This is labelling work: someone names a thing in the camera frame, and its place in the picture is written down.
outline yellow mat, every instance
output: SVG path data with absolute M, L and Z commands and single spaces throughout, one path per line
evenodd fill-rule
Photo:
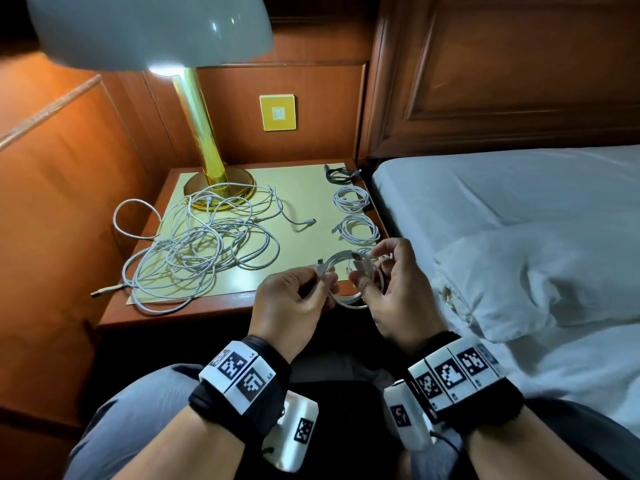
M 308 219 L 315 219 L 316 223 L 304 228 L 304 226 L 294 226 L 287 222 L 284 217 L 278 216 L 273 219 L 261 222 L 280 242 L 280 254 L 272 265 L 265 269 L 250 271 L 235 266 L 231 269 L 219 272 L 212 288 L 201 296 L 213 296 L 227 293 L 238 293 L 256 290 L 258 285 L 271 273 L 278 273 L 286 269 L 297 266 L 308 266 L 315 264 L 319 258 L 327 259 L 338 251 L 356 249 L 357 246 L 345 241 L 338 232 L 332 234 L 331 229 L 345 217 L 345 213 L 336 209 L 333 205 L 333 193 L 339 188 L 338 185 L 331 184 L 324 177 L 323 165 L 290 166 L 281 168 L 260 168 L 249 170 L 256 183 L 263 187 L 275 187 L 278 197 L 284 204 L 284 211 L 293 221 L 302 222 Z M 172 193 L 167 209 L 179 203 L 184 198 L 184 185 L 193 173 L 183 173 L 178 179 L 178 183 Z M 256 203 L 264 199 L 267 194 L 258 191 L 251 202 Z M 263 216 L 276 213 L 275 202 L 271 204 Z M 206 220 L 206 213 L 194 210 L 196 215 L 201 214 L 202 220 Z M 238 217 L 242 215 L 235 210 L 219 212 L 220 217 Z M 161 237 L 169 234 L 169 222 L 161 227 Z M 181 228 L 186 228 L 186 223 L 180 223 Z M 371 237 L 371 231 L 364 225 L 355 225 L 350 228 L 357 237 Z M 252 232 L 249 240 L 241 248 L 238 255 L 244 255 L 261 247 L 264 242 L 264 234 L 260 231 Z M 200 254 L 206 252 L 206 247 L 200 250 Z M 268 249 L 252 260 L 252 266 L 267 263 L 276 252 L 276 244 L 271 242 Z M 149 266 L 158 266 L 162 257 L 158 256 L 145 264 L 145 269 Z M 347 279 L 346 263 L 336 269 L 341 280 Z M 167 274 L 162 274 L 160 278 L 153 282 L 144 282 L 145 286 L 164 285 L 174 283 L 174 278 Z M 160 290 L 159 294 L 181 298 L 193 292 L 196 281 L 176 283 L 171 288 Z M 149 296 L 148 294 L 135 290 L 136 296 L 143 303 L 153 303 L 164 301 L 163 299 Z

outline white bed sheet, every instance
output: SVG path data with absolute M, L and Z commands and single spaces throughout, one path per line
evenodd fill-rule
M 377 203 L 433 277 L 433 255 L 459 238 L 518 223 L 640 209 L 640 145 L 516 150 L 384 162 Z M 470 333 L 441 304 L 460 333 Z M 592 407 L 640 436 L 640 322 L 552 328 L 485 342 L 528 396 Z

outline lamp shade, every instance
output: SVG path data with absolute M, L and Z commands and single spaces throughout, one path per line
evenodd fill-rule
M 262 0 L 27 0 L 53 62 L 91 70 L 203 67 L 273 47 Z

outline gray pants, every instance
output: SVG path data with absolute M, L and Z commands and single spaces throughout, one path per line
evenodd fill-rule
M 71 451 L 65 480 L 110 479 L 140 452 L 188 403 L 201 365 L 176 364 L 152 372 L 103 404 L 86 432 Z M 384 371 L 368 371 L 353 358 L 325 356 L 310 363 L 294 364 L 292 382 L 335 379 L 360 380 L 380 390 L 392 379 Z M 640 478 L 640 440 L 628 430 L 595 411 L 575 403 L 535 400 L 528 403 L 549 427 L 608 478 Z M 461 447 L 460 437 L 447 436 Z M 436 451 L 412 454 L 416 480 L 448 479 L 457 454 L 440 441 Z M 468 462 L 461 477 L 473 478 Z

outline gold lamp stand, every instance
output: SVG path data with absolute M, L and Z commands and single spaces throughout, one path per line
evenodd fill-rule
M 184 186 L 184 194 L 190 195 L 203 190 L 209 185 L 226 183 L 227 185 L 217 187 L 212 192 L 223 198 L 251 198 L 256 192 L 256 188 L 237 184 L 255 185 L 252 175 L 247 170 L 234 166 L 225 167 L 224 163 L 222 163 L 196 69 L 184 68 L 171 74 L 171 77 L 180 98 L 182 110 L 187 117 L 189 128 L 191 128 L 193 138 L 196 140 L 200 161 L 202 162 L 202 171 L 189 179 Z M 220 200 L 213 199 L 211 206 L 215 207 L 219 203 Z M 206 210 L 207 204 L 199 202 L 194 204 L 194 207 Z M 222 205 L 220 209 L 229 207 L 229 205 Z

